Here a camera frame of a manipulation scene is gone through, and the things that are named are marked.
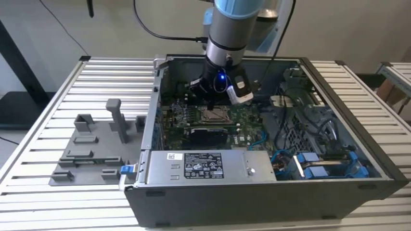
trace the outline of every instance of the gray metal panel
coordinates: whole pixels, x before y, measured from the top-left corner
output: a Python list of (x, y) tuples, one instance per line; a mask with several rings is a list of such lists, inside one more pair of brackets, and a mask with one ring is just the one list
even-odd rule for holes
[[(92, 58), (89, 63), (100, 64), (152, 64), (148, 59), (120, 59), (120, 58)], [(315, 66), (335, 67), (333, 61), (313, 62)], [(68, 141), (73, 130), (75, 118), (52, 118), (53, 111), (57, 109), (60, 101), (92, 103), (101, 102), (104, 97), (119, 95), (129, 99), (132, 102), (149, 101), (151, 93), (135, 94), (120, 91), (101, 90), (100, 92), (88, 93), (65, 93), (65, 89), (72, 85), (72, 78), (76, 77), (73, 72), (63, 84), (60, 91), (49, 104), (44, 115), (33, 126), (33, 130), (25, 136), (21, 145), (13, 152), (12, 158), (7, 162), (5, 167), (0, 171), (7, 172), (5, 179), (0, 184), (0, 231), (1, 230), (59, 230), (79, 231), (87, 228), (89, 231), (143, 231), (145, 229), (137, 226), (137, 221), (132, 210), (128, 206), (125, 196), (119, 191), (116, 185), (93, 185), (93, 186), (61, 186), (51, 187), (48, 185), (49, 176), (56, 167), (56, 161), (61, 156), (64, 149), (64, 140)], [(103, 76), (93, 75), (96, 81)], [(327, 72), (325, 78), (347, 79), (348, 82), (359, 80), (347, 72)], [(383, 111), (388, 109), (376, 100), (376, 96), (367, 92), (360, 95), (357, 93), (340, 95), (344, 102), (371, 102), (380, 105)], [(387, 113), (391, 122), (380, 124), (380, 121), (372, 120), (372, 117), (364, 116), (361, 122), (371, 134), (390, 137), (394, 133), (410, 135), (407, 129), (403, 128), (398, 119)], [(60, 143), (57, 150), (47, 149), (53, 146), (53, 142)], [(411, 179), (411, 147), (407, 143), (384, 144), (380, 143), (390, 158)], [(411, 226), (411, 184), (399, 190), (388, 199), (380, 201), (369, 201), (359, 207), (340, 221), (300, 221), (300, 222), (277, 222), (248, 225), (227, 225), (213, 227), (196, 227), (196, 231), (240, 231), (240, 230), (312, 230), (319, 229), (327, 231), (387, 231), (387, 230), (410, 230)]]

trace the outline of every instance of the white label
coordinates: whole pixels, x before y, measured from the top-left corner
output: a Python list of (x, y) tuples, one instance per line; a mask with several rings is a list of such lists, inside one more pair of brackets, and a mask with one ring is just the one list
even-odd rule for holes
[(183, 153), (167, 153), (168, 160), (183, 160)]

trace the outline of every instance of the aluminum extrusion table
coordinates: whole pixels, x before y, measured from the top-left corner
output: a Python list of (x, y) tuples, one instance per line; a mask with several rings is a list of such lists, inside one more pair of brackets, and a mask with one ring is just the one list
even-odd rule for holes
[[(384, 152), (411, 179), (411, 128), (345, 65), (312, 62)], [(104, 105), (120, 98), (127, 119), (145, 115), (153, 83), (152, 59), (80, 61), (0, 170), (0, 231), (139, 231), (117, 185), (48, 185), (73, 133), (77, 114), (109, 120)], [(411, 184), (383, 201), (369, 201), (340, 221), (192, 227), (225, 230), (404, 231), (411, 229)]]

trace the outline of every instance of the robotic arm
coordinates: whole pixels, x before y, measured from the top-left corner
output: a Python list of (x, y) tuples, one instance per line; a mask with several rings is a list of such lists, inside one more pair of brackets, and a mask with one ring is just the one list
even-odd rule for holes
[(295, 1), (215, 0), (215, 7), (205, 12), (205, 16), (212, 15), (209, 22), (204, 21), (204, 26), (209, 25), (205, 33), (208, 38), (183, 38), (159, 35), (145, 27), (133, 0), (137, 22), (151, 35), (160, 39), (207, 42), (203, 73), (199, 79), (189, 83), (189, 90), (199, 99), (207, 101), (209, 110), (220, 101), (229, 99), (232, 104), (237, 104), (253, 98), (252, 89), (256, 87), (252, 87), (255, 83), (249, 82), (240, 64), (243, 55), (245, 49), (267, 52), (272, 54), (273, 60)]
[(215, 1), (203, 74), (189, 84), (195, 95), (208, 102), (208, 109), (227, 98), (237, 104), (253, 97), (240, 62), (263, 2)]

